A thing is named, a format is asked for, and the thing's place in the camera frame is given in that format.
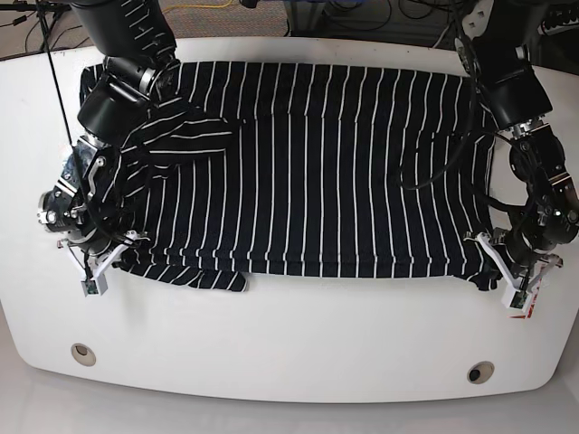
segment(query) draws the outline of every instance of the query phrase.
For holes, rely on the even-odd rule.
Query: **white table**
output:
[[[233,38],[183,40],[183,61],[289,61],[461,74],[455,54],[372,42]],[[95,49],[54,54],[73,132],[81,70]],[[579,79],[539,70],[548,117],[579,176]],[[348,280],[249,276],[244,294],[174,288],[108,274],[104,297],[83,296],[76,271],[36,222],[37,198],[60,173],[66,143],[45,56],[0,64],[0,300],[31,366],[101,382],[261,401],[373,402],[459,398],[535,389],[552,376],[579,307],[576,244],[543,286],[533,317],[509,318],[501,291],[455,278]],[[524,197],[499,147],[492,185]],[[71,346],[97,356],[77,364]],[[481,361],[496,371],[467,382]]]

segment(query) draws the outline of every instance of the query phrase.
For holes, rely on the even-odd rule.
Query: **round hole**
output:
[[[93,366],[97,357],[92,350],[83,344],[74,344],[71,348],[72,357],[83,366]]]
[[[495,372],[495,365],[491,362],[481,362],[469,369],[467,379],[472,384],[482,384],[487,382]]]

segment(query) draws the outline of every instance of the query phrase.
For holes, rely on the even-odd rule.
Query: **striped fabric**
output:
[[[85,96],[100,74],[82,76]],[[466,189],[489,186],[492,138],[471,136],[461,170],[425,179],[455,149],[467,79],[310,64],[201,62],[174,70],[171,97],[127,140],[103,200],[133,203],[151,242],[130,273],[193,288],[246,288],[242,272],[349,278],[455,276],[487,289],[491,229]],[[477,127],[484,110],[477,109]]]

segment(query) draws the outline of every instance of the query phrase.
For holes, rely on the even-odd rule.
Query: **clothing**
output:
[[[81,95],[99,73],[83,73]],[[395,179],[403,158],[418,181],[454,152],[467,79],[220,61],[173,73],[175,97],[129,137],[108,181],[137,203],[131,225],[151,238],[122,269],[234,291],[241,272],[455,276],[488,288],[481,248],[462,238],[491,230],[489,210],[463,182],[488,190],[493,139],[472,134],[460,172],[433,186],[403,191]],[[477,108],[476,129],[488,121]]]

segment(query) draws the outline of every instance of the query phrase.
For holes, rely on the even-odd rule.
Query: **black and white striped shirt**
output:
[[[85,70],[82,97],[99,74]],[[489,210],[461,180],[488,190],[492,139],[472,135],[461,170],[433,186],[403,191],[394,180],[406,153],[414,181],[448,160],[467,79],[222,61],[174,74],[174,96],[131,134],[100,191],[141,197],[131,225],[151,242],[127,251],[122,269],[233,291],[245,289],[242,272],[455,276],[488,288],[483,252],[462,236],[490,230]],[[477,127],[485,117],[477,109]]]

